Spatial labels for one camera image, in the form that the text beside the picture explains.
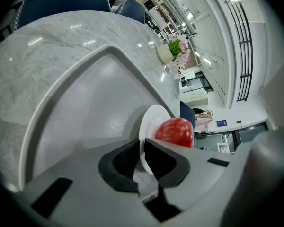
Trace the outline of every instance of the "white flower pot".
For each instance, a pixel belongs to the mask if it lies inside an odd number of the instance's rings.
[[[172,53],[169,50],[168,44],[164,44],[164,45],[159,46],[157,48],[157,53],[158,53],[160,60],[164,64],[167,64],[167,63],[171,62],[172,59],[174,59],[174,56],[172,55]]]

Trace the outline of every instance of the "white cabinet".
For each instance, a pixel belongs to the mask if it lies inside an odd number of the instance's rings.
[[[183,80],[186,81],[186,80],[190,80],[190,79],[193,79],[193,78],[196,78],[196,75],[193,71],[179,75],[179,81],[183,81]]]
[[[181,93],[180,100],[190,107],[208,104],[208,96],[204,88],[186,93]]]
[[[155,8],[152,8],[148,12],[154,18],[154,20],[156,21],[157,25],[159,25],[160,28],[166,28],[167,27],[167,23],[165,22],[165,20],[161,16],[161,14]]]
[[[203,85],[199,78],[189,81],[181,81],[179,82],[179,86],[180,86],[180,93],[203,88]]]

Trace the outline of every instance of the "black slot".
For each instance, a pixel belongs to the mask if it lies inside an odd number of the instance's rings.
[[[147,207],[159,222],[166,221],[181,213],[177,207],[167,203],[164,192],[160,187],[157,198],[147,202],[145,207]]]
[[[103,155],[98,164],[102,179],[117,191],[138,192],[133,173],[140,159],[139,152],[140,142],[135,139]]]
[[[162,188],[178,186],[190,170],[189,161],[184,156],[151,139],[145,139],[144,151],[145,160]]]
[[[219,166],[224,166],[227,167],[229,162],[228,161],[223,161],[223,160],[219,160],[219,159],[215,159],[215,158],[210,158],[207,162],[219,165]]]
[[[66,193],[72,181],[58,178],[33,204],[32,208],[44,218],[48,218]]]

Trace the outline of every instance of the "chair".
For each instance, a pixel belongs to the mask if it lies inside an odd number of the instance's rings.
[[[46,16],[78,10],[110,12],[110,5],[108,0],[24,0],[14,30]]]
[[[187,119],[195,128],[195,112],[182,101],[180,101],[180,118]]]
[[[145,23],[145,7],[136,0],[124,1],[115,13]]]

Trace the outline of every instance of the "white plate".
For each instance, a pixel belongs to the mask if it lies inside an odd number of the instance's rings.
[[[159,126],[168,119],[170,119],[170,115],[163,106],[153,105],[146,111],[140,125],[140,160],[144,169],[150,174],[153,173],[145,160],[144,141],[145,138],[155,138],[155,134]]]

